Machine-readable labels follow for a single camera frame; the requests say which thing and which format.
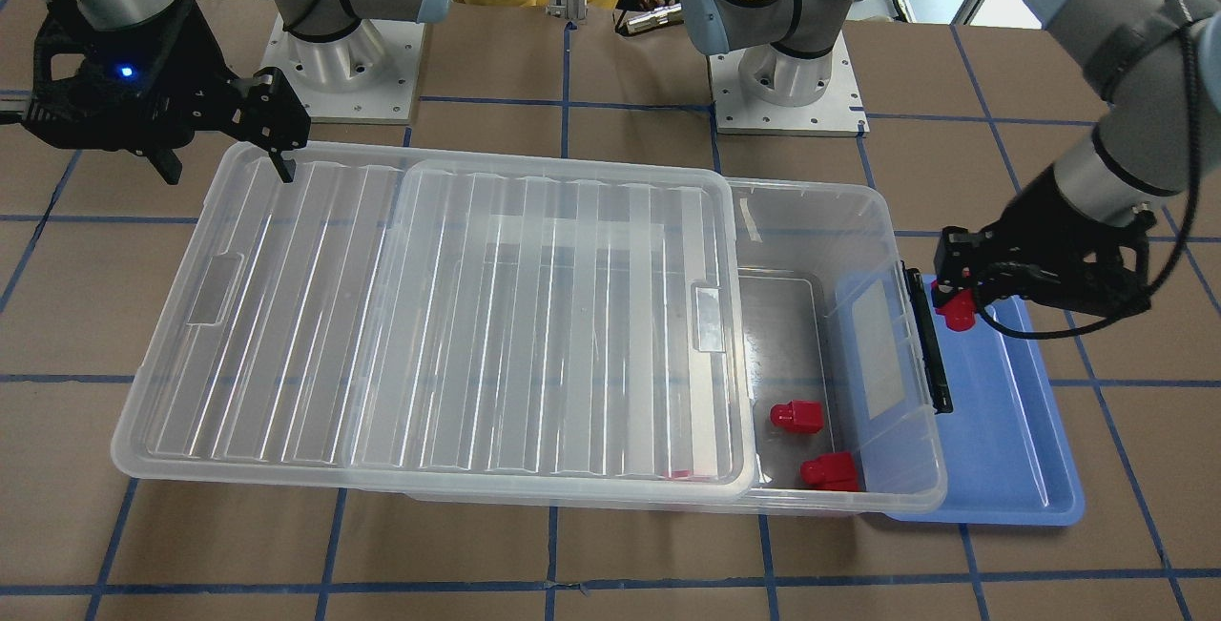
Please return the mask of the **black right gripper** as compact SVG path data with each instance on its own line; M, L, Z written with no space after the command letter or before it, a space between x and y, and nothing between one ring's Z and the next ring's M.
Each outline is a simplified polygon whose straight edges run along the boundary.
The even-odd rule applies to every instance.
M134 153L166 185L178 185L182 163L175 150L197 133L223 133L256 144L270 156L280 181L291 183L295 174L291 153L305 146L311 126L308 109L278 66L249 77L175 66L140 88L136 102Z

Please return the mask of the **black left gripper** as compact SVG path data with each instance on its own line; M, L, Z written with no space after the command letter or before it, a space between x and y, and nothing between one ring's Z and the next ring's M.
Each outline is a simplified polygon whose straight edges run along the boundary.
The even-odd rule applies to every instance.
M1128 212L1122 226L1087 217L1046 168L978 233L943 227L932 303L976 309L1021 298L1096 317L1147 312L1154 224L1151 211Z

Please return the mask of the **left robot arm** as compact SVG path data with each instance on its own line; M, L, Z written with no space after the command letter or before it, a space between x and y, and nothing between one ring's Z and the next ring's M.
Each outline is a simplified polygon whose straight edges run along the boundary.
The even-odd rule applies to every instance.
M708 56L744 49L752 92L781 107L819 98L852 0L680 0ZM1219 166L1219 0L1024 0L1081 65L1107 112L980 231L947 226L930 299L950 329L996 300L1092 314L1087 329L1147 312Z

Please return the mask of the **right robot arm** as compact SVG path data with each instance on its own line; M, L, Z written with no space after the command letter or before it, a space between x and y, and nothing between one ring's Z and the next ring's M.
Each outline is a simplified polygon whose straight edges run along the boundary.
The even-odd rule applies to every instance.
M33 85L4 105L49 146L104 149L144 157L176 185L177 151L197 133L223 133L261 148L289 183L291 153L305 146L311 120L280 66L244 77L230 70L197 0L43 0L33 43ZM451 0L275 0L283 31L306 46L295 66L315 85L317 48L341 46L375 20L437 24Z

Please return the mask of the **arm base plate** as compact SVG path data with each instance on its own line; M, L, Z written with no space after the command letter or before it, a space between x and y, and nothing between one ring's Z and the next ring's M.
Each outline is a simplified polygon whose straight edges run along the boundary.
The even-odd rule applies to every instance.
M842 34L832 52L797 59L777 48L740 49L708 59L716 129L726 135L867 135Z
M293 37L276 17L263 65L283 70L317 124L410 124L429 24L363 20L328 43Z

